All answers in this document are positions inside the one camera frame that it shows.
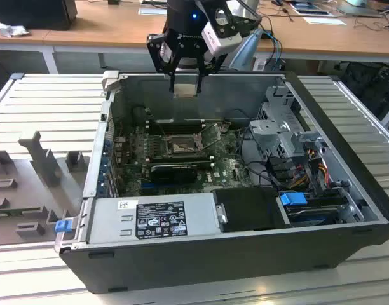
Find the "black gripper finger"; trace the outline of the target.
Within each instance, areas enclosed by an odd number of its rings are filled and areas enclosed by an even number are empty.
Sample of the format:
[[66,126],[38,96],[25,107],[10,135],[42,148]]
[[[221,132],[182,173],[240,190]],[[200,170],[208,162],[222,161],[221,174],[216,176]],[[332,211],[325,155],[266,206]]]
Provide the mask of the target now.
[[201,86],[203,82],[203,78],[205,76],[208,76],[209,74],[216,74],[222,64],[224,63],[225,59],[227,57],[227,54],[221,55],[218,57],[213,57],[210,62],[205,62],[204,56],[199,56],[197,60],[198,65],[198,73],[197,73],[197,85],[196,85],[196,92],[201,93]]
[[166,31],[147,36],[147,49],[157,72],[170,77],[169,91],[174,92],[175,71],[179,63],[177,33]]

